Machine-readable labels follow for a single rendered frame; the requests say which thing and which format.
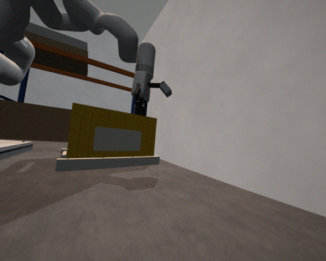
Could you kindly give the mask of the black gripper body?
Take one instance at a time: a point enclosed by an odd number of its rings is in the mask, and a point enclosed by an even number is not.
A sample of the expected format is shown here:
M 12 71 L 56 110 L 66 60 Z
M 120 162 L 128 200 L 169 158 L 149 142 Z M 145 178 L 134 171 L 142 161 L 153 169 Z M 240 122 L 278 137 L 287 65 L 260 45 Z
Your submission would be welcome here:
M 141 84 L 141 86 L 140 86 L 141 91 L 139 93 L 139 96 L 143 97 L 143 100 L 146 100 L 146 102 L 149 102 L 151 89 L 149 88 L 147 83 L 150 83 L 152 79 L 153 79 L 153 75 L 150 72 L 136 71 L 135 75 L 134 75 L 131 95 L 135 98 L 134 92 L 135 92 L 138 84 Z

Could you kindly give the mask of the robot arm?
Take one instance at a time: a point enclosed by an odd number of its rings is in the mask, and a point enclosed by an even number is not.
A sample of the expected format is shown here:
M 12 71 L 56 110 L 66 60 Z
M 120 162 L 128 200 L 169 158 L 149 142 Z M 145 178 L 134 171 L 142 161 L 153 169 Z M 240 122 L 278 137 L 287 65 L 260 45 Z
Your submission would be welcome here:
M 86 32 L 89 29 L 95 35 L 109 31 L 118 40 L 120 59 L 126 63 L 137 61 L 135 71 L 153 75 L 154 45 L 150 42 L 139 44 L 137 32 L 122 17 L 101 12 L 89 0 L 62 2 L 66 13 L 60 12 L 55 0 L 0 0 L 0 50 L 5 53 L 0 53 L 1 84 L 19 84 L 34 60 L 34 46 L 24 35 L 30 21 L 30 7 L 48 28 L 54 30 Z

